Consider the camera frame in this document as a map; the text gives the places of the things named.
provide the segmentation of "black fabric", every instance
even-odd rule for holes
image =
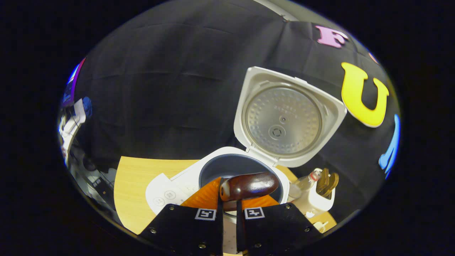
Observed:
[[[334,206],[345,208],[337,218],[348,216],[383,183],[378,159],[400,113],[390,80],[366,49],[356,40],[340,49],[321,45],[315,25],[284,22],[253,0],[175,0],[130,20],[88,54],[77,81],[76,99],[93,104],[85,134],[91,159],[116,168],[121,156],[201,159],[223,146],[244,148],[233,122],[248,67],[299,77],[341,100],[341,62],[349,62],[368,73],[367,107],[376,104],[373,77],[389,89],[383,124],[368,128],[348,113],[317,157],[293,169],[307,175],[329,164],[340,174],[337,200],[356,195]]]

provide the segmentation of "open lid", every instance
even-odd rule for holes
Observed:
[[[273,166],[298,167],[327,143],[346,112],[341,101],[302,79],[250,67],[234,133],[253,157]]]

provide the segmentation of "metal inner lid plate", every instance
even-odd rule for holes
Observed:
[[[243,125],[250,139],[269,154],[304,154],[322,130],[315,98],[291,87],[272,86],[249,98]]]

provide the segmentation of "wooden table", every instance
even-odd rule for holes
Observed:
[[[182,172],[199,160],[161,160],[122,157],[117,168],[114,202],[121,223],[135,234],[140,234],[155,218],[148,206],[145,190],[155,177],[164,173],[168,178]],[[286,167],[277,166],[292,182],[297,177]],[[329,212],[309,219],[312,224],[328,221],[326,230],[336,225]]]

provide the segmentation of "yellow letter u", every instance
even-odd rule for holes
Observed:
[[[347,62],[341,63],[341,66],[345,71],[341,98],[346,108],[364,125],[374,128],[378,127],[384,121],[389,91],[381,81],[373,78],[373,82],[378,88],[378,101],[374,110],[367,108],[362,103],[362,91],[364,89],[364,80],[368,79],[367,73]]]

